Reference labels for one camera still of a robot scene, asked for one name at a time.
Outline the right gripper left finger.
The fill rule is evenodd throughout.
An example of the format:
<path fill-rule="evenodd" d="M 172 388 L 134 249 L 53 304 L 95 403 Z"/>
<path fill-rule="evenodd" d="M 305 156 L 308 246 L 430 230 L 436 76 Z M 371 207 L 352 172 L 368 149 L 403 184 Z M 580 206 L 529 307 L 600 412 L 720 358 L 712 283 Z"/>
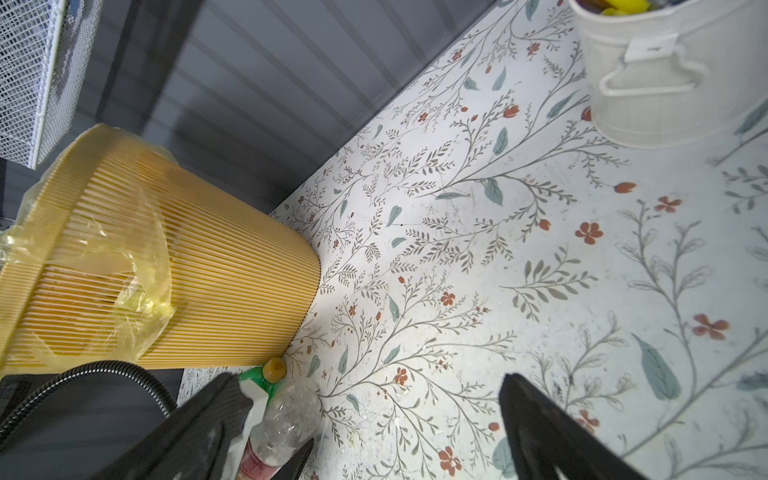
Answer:
<path fill-rule="evenodd" d="M 222 373 L 94 479 L 221 479 L 253 401 Z"/>

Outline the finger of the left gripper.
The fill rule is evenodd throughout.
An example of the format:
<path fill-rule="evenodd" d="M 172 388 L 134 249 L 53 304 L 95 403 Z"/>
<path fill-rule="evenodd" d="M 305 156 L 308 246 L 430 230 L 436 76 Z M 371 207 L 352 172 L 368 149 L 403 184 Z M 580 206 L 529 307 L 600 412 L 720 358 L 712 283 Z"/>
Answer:
<path fill-rule="evenodd" d="M 271 480 L 299 480 L 304 467 L 312 454 L 315 439 L 308 440 L 299 448 L 288 462 L 286 462 L 272 477 Z"/>

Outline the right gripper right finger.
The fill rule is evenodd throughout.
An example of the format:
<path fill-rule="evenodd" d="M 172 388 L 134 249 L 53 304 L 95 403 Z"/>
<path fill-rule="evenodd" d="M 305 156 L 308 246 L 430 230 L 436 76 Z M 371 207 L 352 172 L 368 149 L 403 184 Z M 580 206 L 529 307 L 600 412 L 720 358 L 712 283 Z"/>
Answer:
<path fill-rule="evenodd" d="M 641 479 L 520 374 L 507 374 L 499 406 L 520 479 Z"/>

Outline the red label clear bottle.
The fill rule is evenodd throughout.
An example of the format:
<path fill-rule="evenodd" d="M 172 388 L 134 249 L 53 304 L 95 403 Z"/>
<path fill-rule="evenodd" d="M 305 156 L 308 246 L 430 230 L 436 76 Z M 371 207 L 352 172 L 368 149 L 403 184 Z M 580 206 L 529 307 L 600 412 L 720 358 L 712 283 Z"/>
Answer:
<path fill-rule="evenodd" d="M 269 400 L 262 422 L 250 433 L 236 479 L 272 479 L 321 424 L 321 401 L 313 382 L 292 381 Z"/>

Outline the green plastic bottle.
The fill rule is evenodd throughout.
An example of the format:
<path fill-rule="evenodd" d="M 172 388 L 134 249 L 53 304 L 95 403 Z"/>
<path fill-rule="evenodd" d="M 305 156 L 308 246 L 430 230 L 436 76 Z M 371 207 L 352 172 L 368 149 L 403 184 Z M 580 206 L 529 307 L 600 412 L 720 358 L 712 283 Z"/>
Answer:
<path fill-rule="evenodd" d="M 286 364 L 281 357 L 273 357 L 262 366 L 256 366 L 239 374 L 241 382 L 250 382 L 264 390 L 272 398 L 279 383 L 286 376 Z"/>

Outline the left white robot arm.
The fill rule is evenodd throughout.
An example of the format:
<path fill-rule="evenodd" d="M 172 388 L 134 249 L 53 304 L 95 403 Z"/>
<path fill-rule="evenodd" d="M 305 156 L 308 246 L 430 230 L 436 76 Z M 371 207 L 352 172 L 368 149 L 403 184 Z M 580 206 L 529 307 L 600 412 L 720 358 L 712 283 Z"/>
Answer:
<path fill-rule="evenodd" d="M 4 479 L 232 479 L 266 394 L 230 372 L 178 401 L 178 370 L 125 362 L 1 382 Z"/>

